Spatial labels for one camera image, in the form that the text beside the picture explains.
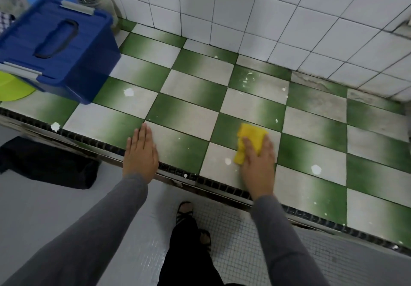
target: gray sleeve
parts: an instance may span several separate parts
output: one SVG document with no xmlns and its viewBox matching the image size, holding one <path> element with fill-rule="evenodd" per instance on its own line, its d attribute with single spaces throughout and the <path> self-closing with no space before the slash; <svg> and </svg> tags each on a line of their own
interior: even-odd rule
<svg viewBox="0 0 411 286">
<path fill-rule="evenodd" d="M 42 247 L 3 286 L 96 285 L 147 198 L 141 175 L 124 177 L 103 199 Z"/>
<path fill-rule="evenodd" d="M 328 285 L 274 196 L 258 198 L 251 216 L 273 285 Z"/>
</svg>

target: yellow cloth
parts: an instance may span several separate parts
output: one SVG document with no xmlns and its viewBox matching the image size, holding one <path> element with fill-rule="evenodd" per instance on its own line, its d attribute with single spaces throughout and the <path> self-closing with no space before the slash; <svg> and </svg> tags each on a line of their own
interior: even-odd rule
<svg viewBox="0 0 411 286">
<path fill-rule="evenodd" d="M 257 155 L 260 154 L 261 148 L 263 146 L 263 139 L 264 136 L 268 134 L 265 129 L 262 129 L 257 126 L 249 125 L 248 123 L 242 123 L 240 128 L 237 132 L 238 137 L 238 149 L 237 153 L 234 157 L 234 163 L 242 165 L 245 159 L 245 146 L 243 143 L 243 138 L 247 137 L 253 144 L 254 150 L 256 151 Z"/>
</svg>

